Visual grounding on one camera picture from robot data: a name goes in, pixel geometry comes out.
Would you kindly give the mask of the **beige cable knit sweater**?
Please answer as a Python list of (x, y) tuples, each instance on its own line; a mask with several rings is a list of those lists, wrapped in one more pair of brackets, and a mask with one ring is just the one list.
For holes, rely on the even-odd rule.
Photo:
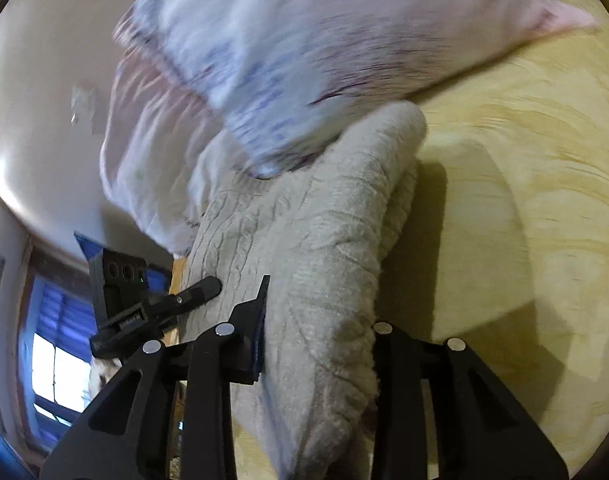
[(270, 284), (264, 370), (232, 390), (236, 422), (282, 479), (321, 479), (352, 450), (377, 394), (380, 267), (411, 210), (426, 119), (407, 101), (355, 122), (311, 165), (272, 180), (233, 172), (209, 205), (183, 281), (221, 295), (184, 318), (183, 340)]

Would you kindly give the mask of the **blue window curtain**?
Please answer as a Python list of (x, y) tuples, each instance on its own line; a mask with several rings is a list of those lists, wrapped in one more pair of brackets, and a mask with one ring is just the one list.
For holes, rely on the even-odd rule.
[(54, 448), (121, 366), (118, 360), (92, 357), (95, 332), (88, 272), (33, 245), (22, 297), (18, 373), (24, 434), (34, 448)]

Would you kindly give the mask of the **left floral pillow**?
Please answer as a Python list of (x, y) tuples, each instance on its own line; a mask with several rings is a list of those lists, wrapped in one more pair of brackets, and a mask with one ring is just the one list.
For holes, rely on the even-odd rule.
[(175, 258), (193, 247), (224, 177), (246, 155), (209, 104), (136, 51), (111, 90), (99, 174), (110, 203)]

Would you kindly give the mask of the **floral pillow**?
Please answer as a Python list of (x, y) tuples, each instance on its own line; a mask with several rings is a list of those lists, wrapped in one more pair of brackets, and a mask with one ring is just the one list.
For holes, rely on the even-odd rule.
[(209, 104), (136, 51), (111, 90), (99, 174), (110, 203), (175, 258), (193, 247), (224, 177), (246, 155)]
[(273, 177), (385, 103), (592, 27), (558, 0), (135, 0), (114, 37), (204, 99)]

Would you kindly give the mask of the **yellow patterned bed sheet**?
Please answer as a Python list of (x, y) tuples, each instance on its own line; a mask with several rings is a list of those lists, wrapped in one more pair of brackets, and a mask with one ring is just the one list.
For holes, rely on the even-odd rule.
[(578, 474), (609, 431), (609, 13), (423, 92), (371, 310), (458, 336)]

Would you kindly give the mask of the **right floral pillow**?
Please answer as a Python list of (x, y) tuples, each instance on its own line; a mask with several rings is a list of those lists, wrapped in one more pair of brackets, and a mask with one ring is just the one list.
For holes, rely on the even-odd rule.
[(114, 37), (204, 99), (273, 177), (385, 103), (592, 27), (558, 0), (135, 0)]

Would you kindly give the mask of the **white wall switch plate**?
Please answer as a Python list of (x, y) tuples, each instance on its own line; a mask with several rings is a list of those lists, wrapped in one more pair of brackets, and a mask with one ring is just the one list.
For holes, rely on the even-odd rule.
[(73, 125), (91, 124), (95, 114), (95, 90), (84, 84), (75, 84), (71, 88), (70, 110)]

